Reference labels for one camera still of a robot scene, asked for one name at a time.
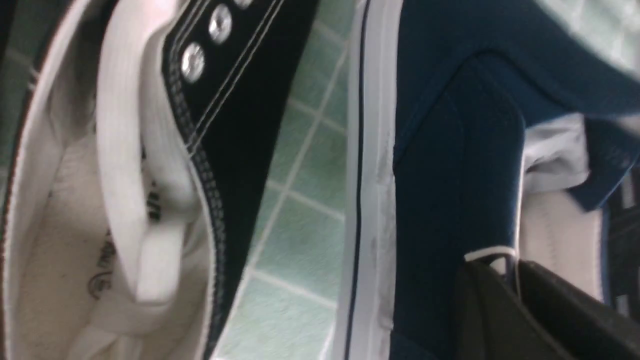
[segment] green tile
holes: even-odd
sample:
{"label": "green tile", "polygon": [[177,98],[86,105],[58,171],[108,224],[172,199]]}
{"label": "green tile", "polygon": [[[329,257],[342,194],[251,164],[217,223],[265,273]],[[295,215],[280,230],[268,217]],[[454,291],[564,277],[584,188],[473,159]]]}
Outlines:
{"label": "green tile", "polygon": [[320,124],[305,155],[293,190],[344,211],[346,136]]}
{"label": "green tile", "polygon": [[285,200],[257,268],[317,295],[336,299],[344,224],[292,198]]}
{"label": "green tile", "polygon": [[347,127],[347,83],[349,80],[349,62],[345,61],[340,67],[338,79],[329,100],[324,108],[324,116],[342,127]]}
{"label": "green tile", "polygon": [[617,19],[622,20],[631,15],[634,9],[633,2],[636,0],[597,0],[604,4],[609,13],[613,14]]}
{"label": "green tile", "polygon": [[621,31],[620,20],[601,1],[586,1],[578,37],[596,54],[608,58]]}
{"label": "green tile", "polygon": [[9,45],[33,58],[68,3],[68,0],[18,0]]}
{"label": "green tile", "polygon": [[633,69],[637,66],[638,47],[640,46],[640,33],[629,31],[622,40],[621,57],[626,67]]}
{"label": "green tile", "polygon": [[555,19],[565,30],[569,30],[577,0],[536,0],[541,8]]}
{"label": "green tile", "polygon": [[9,164],[29,72],[5,58],[0,70],[0,167]]}
{"label": "green tile", "polygon": [[271,180],[280,184],[286,182],[289,171],[293,166],[293,161],[300,152],[313,120],[314,118],[311,114],[302,112],[292,106],[287,107],[280,126],[278,143],[271,160],[271,168],[269,169],[269,178]]}
{"label": "green tile", "polygon": [[353,0],[321,0],[316,19],[346,40],[351,31],[354,9]]}
{"label": "green tile", "polygon": [[332,320],[332,310],[252,279],[229,324],[220,358],[317,359]]}
{"label": "green tile", "polygon": [[253,253],[256,244],[260,240],[262,232],[267,226],[267,221],[269,221],[269,217],[271,217],[273,208],[275,208],[276,202],[278,202],[279,196],[280,192],[278,190],[274,190],[272,188],[264,189],[264,194],[262,194],[262,202],[260,203],[260,211],[258,212],[258,219],[255,223],[255,229],[253,229],[253,240],[251,241],[250,254]]}
{"label": "green tile", "polygon": [[342,49],[316,29],[302,54],[291,89],[291,97],[318,109]]}

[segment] shoe lining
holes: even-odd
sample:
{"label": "shoe lining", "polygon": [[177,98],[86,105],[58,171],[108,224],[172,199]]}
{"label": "shoe lining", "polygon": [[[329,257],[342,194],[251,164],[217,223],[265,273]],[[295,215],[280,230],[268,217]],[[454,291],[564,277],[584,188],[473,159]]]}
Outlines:
{"label": "shoe lining", "polygon": [[[46,106],[39,111],[34,98],[30,112],[37,116],[28,115],[32,121],[21,134],[25,146],[18,155],[17,173],[22,174],[16,174],[17,186],[10,194],[11,230],[5,239],[9,360],[65,359],[109,285],[115,260],[102,202],[93,114],[101,25],[93,20],[81,26]],[[145,182],[152,192],[148,176]],[[151,217],[158,211],[156,205],[150,206]],[[209,318],[205,300],[212,282],[207,240],[199,242],[197,266],[182,274],[166,323],[143,338],[142,359],[189,359],[202,348],[204,319]]]}

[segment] sneaker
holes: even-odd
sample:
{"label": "sneaker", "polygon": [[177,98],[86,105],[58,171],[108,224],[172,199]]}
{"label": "sneaker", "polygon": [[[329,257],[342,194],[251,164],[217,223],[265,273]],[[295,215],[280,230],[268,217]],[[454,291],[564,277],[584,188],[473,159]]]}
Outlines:
{"label": "sneaker", "polygon": [[3,221],[3,358],[209,359],[316,1],[72,1]]}
{"label": "sneaker", "polygon": [[517,290],[517,260],[534,260],[606,302],[603,207],[640,154],[627,70],[533,0],[361,1],[334,358],[467,358],[468,261]]}

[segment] white rubber sole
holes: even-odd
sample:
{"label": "white rubber sole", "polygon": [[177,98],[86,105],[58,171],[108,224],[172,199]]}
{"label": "white rubber sole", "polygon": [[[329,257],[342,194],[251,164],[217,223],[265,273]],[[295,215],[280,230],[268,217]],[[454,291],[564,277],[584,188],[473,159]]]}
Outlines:
{"label": "white rubber sole", "polygon": [[347,217],[333,358],[388,359],[396,284],[397,34],[403,0],[357,4],[351,38]]}

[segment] white insole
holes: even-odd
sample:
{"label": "white insole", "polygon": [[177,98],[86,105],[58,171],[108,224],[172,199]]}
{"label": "white insole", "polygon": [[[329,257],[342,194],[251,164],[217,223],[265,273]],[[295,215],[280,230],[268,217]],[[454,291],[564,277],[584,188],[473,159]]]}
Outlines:
{"label": "white insole", "polygon": [[[63,360],[87,324],[100,290],[108,286],[115,260],[94,134],[67,148],[37,233],[20,284],[17,319],[29,353],[24,360]],[[198,265],[182,274],[165,325],[145,337],[143,359],[167,357],[192,324],[202,322],[197,316],[206,296],[209,256],[206,239],[199,244]]]}

